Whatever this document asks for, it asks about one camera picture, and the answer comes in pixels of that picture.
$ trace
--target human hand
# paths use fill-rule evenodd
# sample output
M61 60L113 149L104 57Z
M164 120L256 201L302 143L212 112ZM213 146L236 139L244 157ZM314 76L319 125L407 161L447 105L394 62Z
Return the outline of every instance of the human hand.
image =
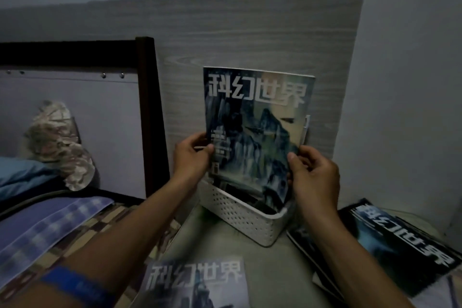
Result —
M207 171L210 156L213 153L213 144L207 145L196 152L194 147L206 144L205 132L195 133L175 145L173 155L173 177L186 183L192 189Z
M338 217L337 202L340 191L338 166L313 147L301 145L299 156L287 155L293 180L289 180L297 204L308 225Z

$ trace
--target wooden board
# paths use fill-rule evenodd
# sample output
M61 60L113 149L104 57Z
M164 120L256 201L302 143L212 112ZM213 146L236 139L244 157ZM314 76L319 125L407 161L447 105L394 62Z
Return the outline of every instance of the wooden board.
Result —
M27 7L0 11L0 41L153 37L170 163L174 143L205 130L203 66L314 75L308 142L331 157L362 1L120 0Z

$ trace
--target blue pillow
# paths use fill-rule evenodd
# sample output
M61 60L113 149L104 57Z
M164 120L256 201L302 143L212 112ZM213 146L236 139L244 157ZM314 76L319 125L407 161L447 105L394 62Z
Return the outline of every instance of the blue pillow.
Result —
M43 184L58 174L58 170L38 161L0 157L0 201Z

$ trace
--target blue plaid sheet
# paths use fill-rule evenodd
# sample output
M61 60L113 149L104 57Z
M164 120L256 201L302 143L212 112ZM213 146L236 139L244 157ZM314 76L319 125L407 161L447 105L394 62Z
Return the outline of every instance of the blue plaid sheet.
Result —
M55 198L0 222L0 288L113 200Z

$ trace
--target white plastic basket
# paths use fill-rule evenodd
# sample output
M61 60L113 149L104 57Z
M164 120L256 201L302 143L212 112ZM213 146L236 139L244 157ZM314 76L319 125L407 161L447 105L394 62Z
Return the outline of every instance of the white plastic basket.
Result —
M204 180L198 192L202 206L264 247L274 244L295 211L290 200L279 213L265 214Z

